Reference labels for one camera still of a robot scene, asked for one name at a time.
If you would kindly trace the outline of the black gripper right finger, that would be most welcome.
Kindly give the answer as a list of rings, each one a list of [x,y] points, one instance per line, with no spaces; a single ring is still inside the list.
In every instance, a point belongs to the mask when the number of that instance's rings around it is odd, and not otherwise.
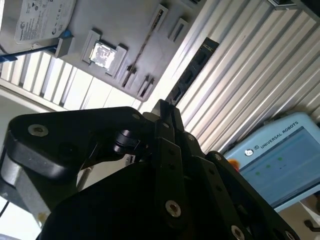
[[[191,215],[200,240],[297,240],[298,234],[217,151],[203,153],[172,108]]]

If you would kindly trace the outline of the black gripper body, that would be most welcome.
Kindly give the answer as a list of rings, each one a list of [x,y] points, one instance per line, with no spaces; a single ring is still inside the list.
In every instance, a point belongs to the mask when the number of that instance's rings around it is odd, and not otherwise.
[[[225,236],[218,167],[201,158],[133,163],[61,202],[41,240],[203,240]]]

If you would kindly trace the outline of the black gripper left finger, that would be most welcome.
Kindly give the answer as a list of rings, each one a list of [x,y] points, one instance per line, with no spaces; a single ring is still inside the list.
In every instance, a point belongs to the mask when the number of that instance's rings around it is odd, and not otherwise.
[[[151,113],[111,107],[20,115],[7,127],[1,157],[1,191],[43,223],[77,193],[81,170],[133,155],[156,170],[156,205],[183,190],[181,150],[174,123],[179,111],[161,100]]]

